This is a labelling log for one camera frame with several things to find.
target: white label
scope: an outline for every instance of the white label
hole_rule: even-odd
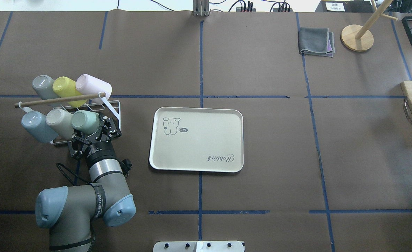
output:
[[[326,9],[329,11],[345,11],[343,3],[326,3]]]

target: yellow cup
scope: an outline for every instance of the yellow cup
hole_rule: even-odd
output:
[[[75,88],[75,81],[67,78],[66,76],[60,77],[54,81],[54,85],[52,86],[53,91],[59,97],[70,97],[70,96],[81,96],[81,93],[78,92]],[[80,107],[81,105],[85,104],[87,99],[84,100],[76,100],[67,102],[72,107]]]

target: white floor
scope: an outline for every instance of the white floor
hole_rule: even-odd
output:
[[[150,0],[0,0],[0,11],[107,11],[117,8],[129,11],[163,11],[158,4]],[[192,0],[156,0],[173,10],[193,9]],[[219,5],[210,5],[210,9],[228,11],[236,0],[226,0]],[[258,12],[269,11],[273,3],[252,0],[253,8]],[[295,12],[314,12],[320,0],[287,0]]]

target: cup rack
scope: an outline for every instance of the cup rack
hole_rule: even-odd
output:
[[[102,99],[102,102],[104,104],[96,104],[96,103],[85,103],[84,105],[81,105],[80,107],[72,107],[72,106],[64,106],[64,102],[73,102],[76,100],[83,100],[83,99],[93,99],[93,98],[100,98]],[[112,100],[108,101],[106,99],[106,93],[98,93],[98,94],[85,94],[82,96],[71,96],[71,97],[63,97],[63,98],[57,98],[57,99],[45,99],[45,100],[37,100],[37,101],[30,101],[30,102],[18,102],[14,104],[14,107],[17,109],[22,109],[25,113],[33,111],[30,107],[32,106],[37,106],[37,105],[52,105],[52,104],[59,104],[60,106],[52,106],[56,109],[62,109],[66,110],[69,113],[75,113],[80,108],[87,107],[89,111],[92,112],[99,112],[102,110],[105,110],[108,108],[110,112],[114,115],[115,119],[117,120],[118,123],[118,128],[122,130],[121,128],[121,102],[118,100]],[[61,145],[67,143],[67,140],[58,140],[56,141],[55,139],[52,140],[50,143],[52,145]]]

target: robotic arm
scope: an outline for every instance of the robotic arm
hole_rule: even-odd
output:
[[[136,213],[133,195],[123,173],[129,161],[119,161],[111,140],[121,136],[111,118],[99,113],[101,125],[96,133],[83,138],[76,131],[68,142],[70,155],[84,157],[91,183],[43,190],[36,199],[36,223],[50,228],[50,251],[86,252],[93,243],[91,221],[103,218],[108,226],[128,222]]]

